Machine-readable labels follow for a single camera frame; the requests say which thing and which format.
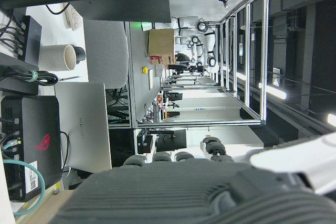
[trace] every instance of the keyboard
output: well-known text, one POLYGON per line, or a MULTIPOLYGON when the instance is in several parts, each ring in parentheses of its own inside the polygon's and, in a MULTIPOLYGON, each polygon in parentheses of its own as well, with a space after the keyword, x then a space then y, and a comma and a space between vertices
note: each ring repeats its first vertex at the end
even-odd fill
POLYGON ((67 19, 68 28, 71 28, 73 31, 76 31, 83 25, 83 17, 76 11, 76 9, 69 5, 65 10, 65 17, 67 19))

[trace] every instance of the cardboard box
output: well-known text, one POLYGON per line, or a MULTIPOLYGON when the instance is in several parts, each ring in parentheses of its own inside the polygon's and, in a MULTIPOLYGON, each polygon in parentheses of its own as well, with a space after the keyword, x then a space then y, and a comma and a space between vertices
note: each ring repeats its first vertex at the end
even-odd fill
POLYGON ((148 41, 148 55, 160 57, 160 59, 158 60, 151 60, 151 64, 175 64, 174 30, 150 30, 148 41))

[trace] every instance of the black box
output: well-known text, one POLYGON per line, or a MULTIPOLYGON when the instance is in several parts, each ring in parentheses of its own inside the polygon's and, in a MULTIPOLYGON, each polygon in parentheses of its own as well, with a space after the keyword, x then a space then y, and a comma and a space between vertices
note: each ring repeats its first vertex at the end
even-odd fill
POLYGON ((42 27, 30 16, 25 16, 24 23, 26 25, 25 47, 18 59, 38 67, 42 27))
POLYGON ((147 135, 143 142, 143 152, 150 153, 153 147, 153 135, 147 135))
MULTIPOLYGON (((2 131, 9 135, 19 131, 20 144, 9 147, 6 155, 33 165, 41 172, 46 188, 60 181, 61 150, 59 106, 56 97, 5 97, 1 101, 2 118, 15 123, 3 123, 2 131)), ((40 180, 30 169, 6 164, 5 175, 11 201, 26 202, 41 192, 40 180)))

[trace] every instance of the label sticker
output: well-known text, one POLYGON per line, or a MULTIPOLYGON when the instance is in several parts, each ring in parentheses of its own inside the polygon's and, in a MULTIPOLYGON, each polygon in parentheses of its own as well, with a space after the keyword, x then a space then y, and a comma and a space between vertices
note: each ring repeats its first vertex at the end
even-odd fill
MULTIPOLYGON (((30 165, 37 169, 37 161, 30 163, 30 165)), ((37 174, 27 167, 25 167, 25 182, 26 182, 26 193, 29 193, 38 186, 37 174)))

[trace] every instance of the desk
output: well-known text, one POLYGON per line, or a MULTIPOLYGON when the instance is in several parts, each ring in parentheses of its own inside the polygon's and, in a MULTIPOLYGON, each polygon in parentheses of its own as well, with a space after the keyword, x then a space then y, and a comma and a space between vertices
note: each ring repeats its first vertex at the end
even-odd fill
POLYGON ((130 22, 130 42, 131 42, 131 54, 133 65, 129 66, 133 68, 133 81, 134 82, 134 94, 135 94, 135 112, 136 120, 141 122, 145 115, 144 105, 147 108, 150 107, 154 98, 158 94, 161 81, 159 77, 154 78, 154 86, 150 90, 148 83, 148 74, 142 73, 142 67, 146 66, 148 69, 155 71, 155 65, 151 65, 146 59, 148 56, 148 31, 142 31, 140 23, 130 22))
MULTIPOLYGON (((63 8, 62 4, 55 4, 50 5, 50 8, 52 10, 61 10, 63 8)), ((83 27, 76 31, 72 31, 71 28, 67 29, 66 27, 66 18, 64 14, 61 15, 53 15, 51 14, 45 6, 35 6, 35 7, 29 7, 27 8, 26 15, 30 15, 33 17, 40 25, 42 25, 42 37, 41 37, 41 45, 47 46, 47 45, 61 45, 61 44, 73 44, 75 46, 79 46, 85 49, 85 40, 84 40, 84 30, 83 27)), ((8 22, 8 17, 4 15, 2 12, 0 12, 0 27, 4 27, 8 22)), ((0 51, 10 55, 12 57, 15 57, 11 50, 8 50, 8 48, 0 43, 0 51)), ((55 73, 59 78, 67 78, 67 77, 73 77, 73 76, 81 76, 77 79, 72 79, 70 81, 81 81, 81 82, 87 82, 88 81, 88 72, 87 72, 87 63, 85 61, 81 61, 78 65, 76 65, 75 69, 73 71, 58 71, 53 72, 55 73)), ((39 88, 39 95, 55 95, 54 87, 40 87, 39 88)), ((3 93, 0 91, 0 101, 3 98, 3 93)), ((7 188, 4 188, 6 186, 5 178, 4 176, 1 176, 1 170, 0 170, 0 196, 2 192, 7 192, 7 188)), ((0 209, 3 208, 3 206, 8 203, 8 199, 6 202, 3 201, 3 197, 1 197, 2 202, 0 203, 0 209)), ((23 204, 12 204, 13 210, 17 210, 18 207, 20 207, 23 204)), ((0 211, 0 224, 6 223, 11 224, 13 220, 6 220, 5 212, 2 213, 0 211)))

